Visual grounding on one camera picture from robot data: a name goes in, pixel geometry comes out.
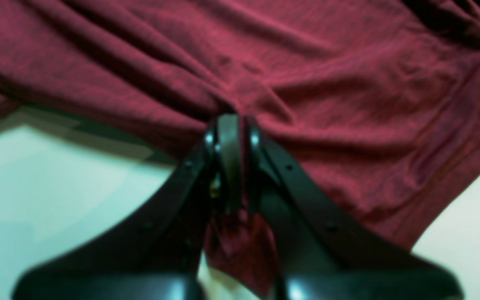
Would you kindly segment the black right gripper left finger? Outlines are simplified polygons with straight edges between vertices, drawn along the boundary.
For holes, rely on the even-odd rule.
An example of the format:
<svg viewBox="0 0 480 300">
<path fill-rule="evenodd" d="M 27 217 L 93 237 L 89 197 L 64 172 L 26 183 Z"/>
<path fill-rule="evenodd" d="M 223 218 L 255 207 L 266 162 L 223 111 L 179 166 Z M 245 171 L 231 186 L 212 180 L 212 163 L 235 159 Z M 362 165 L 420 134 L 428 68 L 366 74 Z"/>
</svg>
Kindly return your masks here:
<svg viewBox="0 0 480 300">
<path fill-rule="evenodd" d="M 26 272 L 14 300 L 204 300 L 206 228 L 242 205 L 240 118 L 222 115 L 159 190 L 99 237 Z"/>
</svg>

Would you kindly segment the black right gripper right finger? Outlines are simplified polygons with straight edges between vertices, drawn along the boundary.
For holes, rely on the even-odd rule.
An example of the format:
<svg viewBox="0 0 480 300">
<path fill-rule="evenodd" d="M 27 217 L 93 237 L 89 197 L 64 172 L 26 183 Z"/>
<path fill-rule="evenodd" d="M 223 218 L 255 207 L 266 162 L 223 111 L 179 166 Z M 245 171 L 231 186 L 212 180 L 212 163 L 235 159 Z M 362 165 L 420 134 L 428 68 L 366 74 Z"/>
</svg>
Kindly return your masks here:
<svg viewBox="0 0 480 300">
<path fill-rule="evenodd" d="M 374 234 L 329 199 L 284 148 L 246 123 L 250 210 L 272 230 L 269 300 L 462 300 L 451 272 Z"/>
</svg>

